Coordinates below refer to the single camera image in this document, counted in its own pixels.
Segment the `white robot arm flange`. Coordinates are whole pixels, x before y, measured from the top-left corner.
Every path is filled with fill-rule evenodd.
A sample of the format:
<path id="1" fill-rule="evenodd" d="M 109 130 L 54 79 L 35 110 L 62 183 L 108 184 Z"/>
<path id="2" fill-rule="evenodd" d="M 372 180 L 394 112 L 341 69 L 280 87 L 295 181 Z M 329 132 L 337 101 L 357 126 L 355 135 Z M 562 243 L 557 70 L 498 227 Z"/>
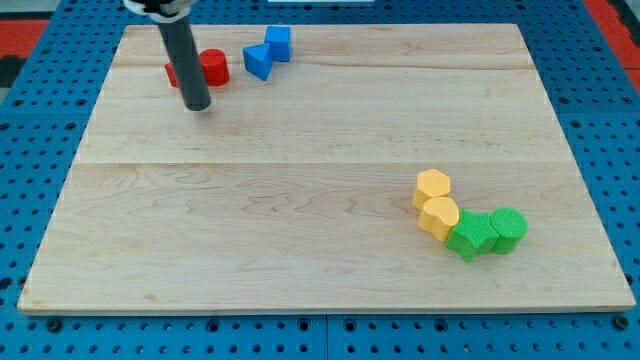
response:
<path id="1" fill-rule="evenodd" d="M 188 16 L 195 0 L 122 0 L 126 9 L 155 23 L 173 23 Z"/>

